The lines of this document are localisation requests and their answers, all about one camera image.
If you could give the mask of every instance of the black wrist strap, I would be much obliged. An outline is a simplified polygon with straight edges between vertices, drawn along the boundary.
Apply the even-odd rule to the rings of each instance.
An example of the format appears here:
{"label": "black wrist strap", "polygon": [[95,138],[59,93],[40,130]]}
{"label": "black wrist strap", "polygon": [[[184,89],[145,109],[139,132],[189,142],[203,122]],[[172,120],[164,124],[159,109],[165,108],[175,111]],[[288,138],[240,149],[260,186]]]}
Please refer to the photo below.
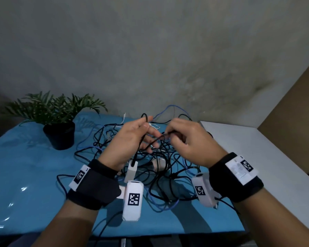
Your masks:
{"label": "black wrist strap", "polygon": [[210,185],[213,187],[214,191],[237,203],[257,193],[264,185],[261,179],[257,176],[247,184],[242,185],[225,165],[235,157],[237,157],[237,155],[234,152],[227,154],[214,166],[210,167],[209,172]]}
{"label": "black wrist strap", "polygon": [[90,169],[77,190],[70,189],[67,198],[82,207],[99,210],[121,194],[119,184],[114,179],[118,172],[96,159],[93,159],[88,167]]}

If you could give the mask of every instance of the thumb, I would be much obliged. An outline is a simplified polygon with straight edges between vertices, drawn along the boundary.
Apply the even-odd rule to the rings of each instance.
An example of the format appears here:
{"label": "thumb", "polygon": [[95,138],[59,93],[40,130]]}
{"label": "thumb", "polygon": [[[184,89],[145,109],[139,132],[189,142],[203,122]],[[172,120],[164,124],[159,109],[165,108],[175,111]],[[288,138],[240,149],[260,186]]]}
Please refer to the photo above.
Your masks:
{"label": "thumb", "polygon": [[149,129],[149,123],[144,122],[138,129],[136,129],[135,133],[138,137],[141,137],[147,133],[148,129]]}
{"label": "thumb", "polygon": [[186,151],[188,149],[188,145],[184,144],[181,139],[175,134],[172,133],[170,135],[171,145],[178,151],[178,153],[185,158]]}

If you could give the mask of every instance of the right hand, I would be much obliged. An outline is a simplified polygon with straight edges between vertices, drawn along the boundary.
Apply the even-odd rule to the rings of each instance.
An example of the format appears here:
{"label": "right hand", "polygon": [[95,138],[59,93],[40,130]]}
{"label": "right hand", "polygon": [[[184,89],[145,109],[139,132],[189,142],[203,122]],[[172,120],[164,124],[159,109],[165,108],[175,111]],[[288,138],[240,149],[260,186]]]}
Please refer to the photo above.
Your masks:
{"label": "right hand", "polygon": [[173,119],[165,130],[165,134],[171,133],[171,145],[186,160],[200,166],[210,168],[226,154],[224,150],[202,126],[193,121]]}

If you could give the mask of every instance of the blue table cover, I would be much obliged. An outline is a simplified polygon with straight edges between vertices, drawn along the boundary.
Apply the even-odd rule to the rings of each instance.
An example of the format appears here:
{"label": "blue table cover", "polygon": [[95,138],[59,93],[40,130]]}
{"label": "blue table cover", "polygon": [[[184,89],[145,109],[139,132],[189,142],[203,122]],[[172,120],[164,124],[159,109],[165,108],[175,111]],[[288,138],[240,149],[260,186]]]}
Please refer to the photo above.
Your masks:
{"label": "blue table cover", "polygon": [[[93,112],[79,113],[74,120],[75,144],[63,151],[53,149],[42,131],[41,124],[26,123],[5,133],[0,138],[0,235],[44,230],[65,201],[56,176],[75,175],[83,164],[87,164],[74,156],[77,143],[84,140],[96,124],[121,121],[122,118],[118,116],[99,116]],[[163,132],[165,125],[160,126],[159,131]],[[80,147],[92,145],[94,132]],[[93,158],[91,153],[82,155],[88,159]],[[71,179],[61,178],[66,189]],[[193,187],[183,180],[175,182],[174,189],[193,192]],[[116,199],[106,208],[102,208],[95,222],[95,226],[98,226],[94,234],[98,235],[106,224],[106,219],[122,208],[122,199]],[[198,200],[193,200],[179,202],[172,210],[158,212],[156,207],[144,199],[138,222],[125,222],[122,221],[121,215],[116,216],[102,236],[132,237],[243,230],[236,212],[223,203],[219,203],[218,209],[214,209],[206,208]]]}

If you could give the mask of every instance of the gray wall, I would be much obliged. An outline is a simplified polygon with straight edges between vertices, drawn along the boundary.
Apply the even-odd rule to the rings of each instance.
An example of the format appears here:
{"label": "gray wall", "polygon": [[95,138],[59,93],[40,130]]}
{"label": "gray wall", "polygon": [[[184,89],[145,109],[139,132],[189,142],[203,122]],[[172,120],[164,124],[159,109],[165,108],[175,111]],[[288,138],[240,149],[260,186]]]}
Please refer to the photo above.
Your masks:
{"label": "gray wall", "polygon": [[307,66],[309,0],[0,0],[0,106],[94,93],[116,115],[257,127]]}

